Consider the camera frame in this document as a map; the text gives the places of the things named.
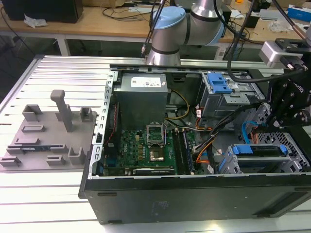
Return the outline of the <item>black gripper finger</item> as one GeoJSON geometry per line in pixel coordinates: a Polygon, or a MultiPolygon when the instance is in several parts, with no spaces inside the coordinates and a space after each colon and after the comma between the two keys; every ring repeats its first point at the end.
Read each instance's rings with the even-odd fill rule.
{"type": "Polygon", "coordinates": [[[284,127],[284,114],[287,106],[286,91],[288,90],[290,79],[277,79],[269,82],[268,103],[270,104],[269,116],[266,124],[269,127],[284,127]]]}
{"type": "Polygon", "coordinates": [[[284,128],[305,125],[305,110],[290,109],[287,112],[270,111],[269,126],[284,128]]]}

